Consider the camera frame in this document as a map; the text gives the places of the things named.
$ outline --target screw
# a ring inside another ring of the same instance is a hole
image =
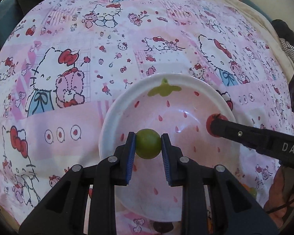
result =
[[[188,161],[189,161],[189,159],[188,159],[188,157],[186,157],[186,156],[182,156],[182,157],[180,158],[180,162],[181,162],[181,163],[188,163]]]
[[[218,166],[216,167],[216,170],[217,170],[218,172],[224,172],[224,171],[225,171],[225,167],[224,167],[223,165],[218,165]]]
[[[80,166],[79,164],[75,164],[73,167],[72,167],[72,170],[74,172],[77,172],[77,171],[80,171],[82,168],[82,166]]]
[[[114,155],[113,156],[110,156],[108,158],[108,161],[111,162],[111,163],[115,163],[117,160],[118,160],[118,158],[116,156],[114,156]]]

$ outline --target plate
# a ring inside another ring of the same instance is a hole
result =
[[[206,130],[207,118],[221,113],[235,118],[222,96],[205,82],[188,75],[159,73],[140,80],[110,107],[99,138],[101,159],[114,154],[129,132],[144,128],[168,133],[171,144],[200,165],[222,164],[235,173],[239,144],[216,138]],[[145,160],[135,155],[128,186],[116,186],[115,195],[130,211],[158,222],[181,220],[182,188],[169,187],[162,155]]]

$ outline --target red tomato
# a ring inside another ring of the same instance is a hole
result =
[[[228,121],[228,119],[226,118],[226,116],[222,115],[222,114],[212,114],[208,117],[207,121],[206,121],[206,129],[207,129],[207,132],[211,135],[211,136],[214,136],[216,138],[220,138],[220,136],[217,136],[217,135],[214,135],[212,132],[211,132],[211,128],[210,128],[210,125],[211,125],[211,122],[213,120],[215,120],[216,118],[219,118],[219,119],[223,119],[223,120],[226,120]]]

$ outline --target black cable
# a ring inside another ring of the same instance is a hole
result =
[[[289,202],[287,202],[287,203],[285,203],[285,204],[283,204],[282,206],[279,206],[279,207],[277,207],[277,208],[273,208],[273,209],[271,209],[271,210],[269,210],[269,211],[266,211],[266,213],[267,213],[267,214],[271,214],[271,213],[273,213],[273,212],[276,212],[276,211],[278,211],[278,210],[280,210],[280,209],[283,209],[283,208],[285,208],[285,207],[291,205],[292,203],[294,203],[294,199],[291,200],[291,201],[289,201]]]

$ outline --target tablecloth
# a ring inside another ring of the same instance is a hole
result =
[[[228,3],[45,0],[0,52],[0,205],[21,224],[72,165],[98,163],[109,107],[161,72],[208,83],[238,123],[294,133],[280,64]],[[241,146],[235,176],[263,206],[278,166]],[[128,211],[117,222],[119,234],[155,233],[149,220]]]

